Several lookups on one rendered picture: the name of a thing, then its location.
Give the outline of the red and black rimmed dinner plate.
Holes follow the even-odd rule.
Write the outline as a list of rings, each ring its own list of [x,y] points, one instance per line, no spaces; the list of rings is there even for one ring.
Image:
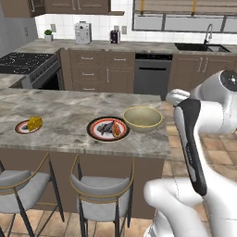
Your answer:
[[[97,130],[97,128],[101,125],[110,123],[110,122],[116,122],[119,125],[121,136],[116,138],[111,132],[105,132],[104,134],[101,134],[100,131]],[[95,118],[87,125],[87,133],[94,138],[96,141],[100,142],[115,142],[124,139],[126,136],[130,133],[130,128],[126,125],[125,121],[122,118],[118,117],[100,117]]]

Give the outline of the dark toaster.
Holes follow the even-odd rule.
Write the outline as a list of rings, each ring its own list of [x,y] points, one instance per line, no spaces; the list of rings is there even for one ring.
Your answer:
[[[120,43],[120,31],[113,30],[110,32],[110,42],[112,44],[119,44]]]

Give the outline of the brown base cupboards with drawers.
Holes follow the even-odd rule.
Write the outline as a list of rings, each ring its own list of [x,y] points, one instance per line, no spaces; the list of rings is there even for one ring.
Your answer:
[[[66,91],[133,93],[133,52],[61,48],[59,55]]]

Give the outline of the black sink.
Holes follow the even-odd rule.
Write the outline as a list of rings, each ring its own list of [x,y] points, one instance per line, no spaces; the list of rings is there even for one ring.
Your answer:
[[[182,44],[175,43],[180,51],[200,51],[200,52],[227,52],[230,50],[220,44]]]

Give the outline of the silver tap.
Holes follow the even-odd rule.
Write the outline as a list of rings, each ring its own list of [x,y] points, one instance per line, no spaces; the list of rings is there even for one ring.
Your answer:
[[[212,39],[213,34],[213,24],[210,23],[206,29],[206,37],[204,39],[204,44],[209,43],[209,41]]]

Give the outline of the dark cooked fish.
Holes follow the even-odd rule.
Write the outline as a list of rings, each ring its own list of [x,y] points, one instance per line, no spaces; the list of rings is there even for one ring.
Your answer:
[[[101,125],[97,128],[97,130],[100,131],[101,134],[104,134],[105,132],[111,132],[112,125],[113,125],[112,122]]]

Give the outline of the yellow cheese wedge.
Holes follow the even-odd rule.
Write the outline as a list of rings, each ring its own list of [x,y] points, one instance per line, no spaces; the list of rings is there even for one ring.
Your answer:
[[[43,120],[41,117],[30,117],[28,122],[28,130],[33,131],[40,128],[43,125]]]

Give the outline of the grey dishwasher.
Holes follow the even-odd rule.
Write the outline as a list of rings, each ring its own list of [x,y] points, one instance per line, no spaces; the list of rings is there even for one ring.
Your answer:
[[[171,62],[171,54],[137,53],[135,55],[133,92],[135,94],[159,95],[164,101],[168,93]]]

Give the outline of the brown wall cupboards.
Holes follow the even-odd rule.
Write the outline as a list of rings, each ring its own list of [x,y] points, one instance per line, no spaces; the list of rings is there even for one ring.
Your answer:
[[[112,11],[111,0],[0,0],[6,18],[34,18],[43,14],[123,16]]]

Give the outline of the grey cushioned bar stool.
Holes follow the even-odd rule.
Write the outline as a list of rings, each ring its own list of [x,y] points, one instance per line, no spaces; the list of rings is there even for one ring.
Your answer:
[[[89,237],[88,221],[115,224],[115,237],[121,237],[131,224],[135,159],[129,178],[83,176],[80,157],[76,156],[70,171],[70,185],[77,194],[81,237]]]
[[[27,211],[35,205],[39,205],[39,200],[49,182],[53,184],[56,203],[43,204],[45,206],[52,205],[54,209],[38,234],[35,235],[27,216]],[[57,209],[62,221],[65,221],[56,176],[49,153],[46,153],[35,171],[6,170],[0,160],[0,213],[13,215],[7,236],[11,234],[16,215],[20,214],[30,237],[39,237]]]

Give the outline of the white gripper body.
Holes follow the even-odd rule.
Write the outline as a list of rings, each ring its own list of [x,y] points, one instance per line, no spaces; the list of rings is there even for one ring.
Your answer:
[[[167,94],[166,101],[173,106],[177,106],[180,102],[189,97],[189,92],[183,91],[181,89],[174,89]]]

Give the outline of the large beige bowl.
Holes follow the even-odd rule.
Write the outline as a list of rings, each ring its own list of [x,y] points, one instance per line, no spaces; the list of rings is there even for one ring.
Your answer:
[[[122,117],[131,130],[139,133],[153,131],[163,119],[159,111],[148,106],[132,106],[124,111]]]

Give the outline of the small potted green plant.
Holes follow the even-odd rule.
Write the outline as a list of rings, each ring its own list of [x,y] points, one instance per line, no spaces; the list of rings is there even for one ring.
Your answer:
[[[53,34],[51,30],[45,30],[44,31],[44,38],[48,43],[51,43],[53,41]]]

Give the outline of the brown base cupboards under sink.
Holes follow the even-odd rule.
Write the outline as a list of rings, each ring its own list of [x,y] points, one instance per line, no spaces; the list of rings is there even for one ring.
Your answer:
[[[174,55],[171,62],[168,90],[191,91],[208,77],[223,69],[236,69],[237,56]]]

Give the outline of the black stove with hob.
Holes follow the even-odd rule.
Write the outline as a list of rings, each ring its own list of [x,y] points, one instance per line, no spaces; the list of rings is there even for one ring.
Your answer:
[[[20,74],[23,89],[60,90],[56,54],[12,52],[0,57],[0,74]]]

